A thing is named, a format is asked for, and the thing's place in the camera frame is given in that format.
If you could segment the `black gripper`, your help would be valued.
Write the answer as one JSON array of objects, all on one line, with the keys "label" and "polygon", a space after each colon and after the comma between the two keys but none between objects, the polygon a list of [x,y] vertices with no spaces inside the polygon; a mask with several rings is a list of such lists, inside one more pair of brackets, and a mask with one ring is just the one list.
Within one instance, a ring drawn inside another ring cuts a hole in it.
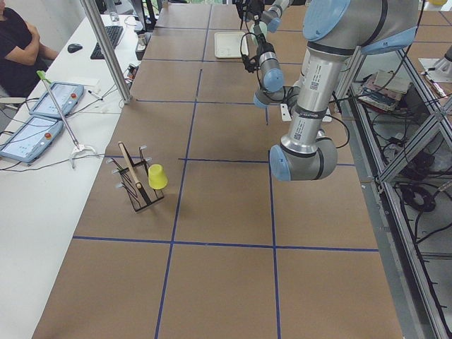
[{"label": "black gripper", "polygon": [[249,0],[246,5],[246,19],[259,21],[263,13],[262,0]]},{"label": "black gripper", "polygon": [[261,33],[261,34],[253,33],[252,41],[256,46],[256,54],[257,55],[261,55],[261,54],[267,52],[268,42],[266,40],[266,36],[263,33]]}]

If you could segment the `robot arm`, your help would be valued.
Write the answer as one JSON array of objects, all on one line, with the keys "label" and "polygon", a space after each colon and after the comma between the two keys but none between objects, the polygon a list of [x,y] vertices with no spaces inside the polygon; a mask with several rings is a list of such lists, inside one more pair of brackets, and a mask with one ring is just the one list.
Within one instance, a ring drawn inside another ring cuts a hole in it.
[{"label": "robot arm", "polygon": [[307,40],[304,71],[288,106],[290,129],[270,150],[270,167],[280,181],[317,180],[330,175],[338,153],[321,122],[346,59],[383,54],[412,44],[417,1],[312,1],[303,22]]},{"label": "robot arm", "polygon": [[276,0],[268,9],[265,1],[249,1],[244,10],[244,17],[255,23],[264,23],[268,32],[276,32],[281,24],[285,10],[293,4],[293,0]]}]

